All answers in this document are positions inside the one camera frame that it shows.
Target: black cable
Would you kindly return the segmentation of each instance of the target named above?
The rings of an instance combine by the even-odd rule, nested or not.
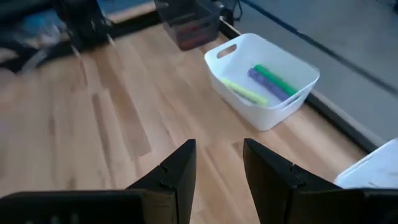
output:
[[[238,4],[240,14],[239,14],[238,17],[234,17],[234,21],[238,21],[238,22],[239,22],[239,21],[241,20],[242,16],[243,16],[243,10],[242,10],[242,5],[241,5],[241,0],[236,0],[236,4]]]

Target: yellow marker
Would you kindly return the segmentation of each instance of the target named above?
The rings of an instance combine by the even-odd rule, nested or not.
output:
[[[235,93],[239,94],[240,96],[244,97],[245,99],[248,99],[249,101],[251,101],[259,106],[265,106],[268,104],[267,98],[260,96],[256,93],[253,93],[252,91],[249,91],[249,90],[239,86],[236,83],[233,83],[225,78],[222,78],[221,82],[230,90],[233,90]]]

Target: green marker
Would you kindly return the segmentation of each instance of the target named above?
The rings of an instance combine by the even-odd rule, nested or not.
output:
[[[272,72],[268,71],[268,69],[264,68],[261,65],[254,66],[254,69],[257,70],[262,76],[268,78],[272,83],[277,85],[279,88],[284,90],[289,96],[296,94],[296,90],[293,89],[289,84],[284,82],[281,78],[274,75]]]

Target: basket handle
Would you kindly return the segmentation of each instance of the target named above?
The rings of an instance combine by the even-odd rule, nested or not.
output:
[[[212,60],[221,60],[221,59],[224,59],[226,56],[233,54],[238,49],[239,44],[242,42],[242,38],[244,38],[244,36],[245,36],[244,34],[240,35],[239,37],[233,38],[232,40],[227,41],[227,42],[209,50],[205,54],[205,60],[207,62],[212,61]],[[222,52],[223,50],[226,50],[228,47],[232,47],[233,45],[236,45],[236,49],[233,52],[231,52],[221,58],[217,57],[218,53]]]

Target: floor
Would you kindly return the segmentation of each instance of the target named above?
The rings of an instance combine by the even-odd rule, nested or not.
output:
[[[181,52],[155,26],[21,77],[1,71],[0,195],[123,189],[195,138],[192,223],[259,223],[244,138],[330,181],[364,156],[306,105],[254,130],[210,86],[203,54],[225,41]]]
[[[398,90],[398,15],[387,4],[373,0],[250,0],[373,78]],[[243,4],[236,27],[253,32],[321,71],[315,86],[324,101],[377,145],[396,138],[398,95],[350,70],[287,29]]]

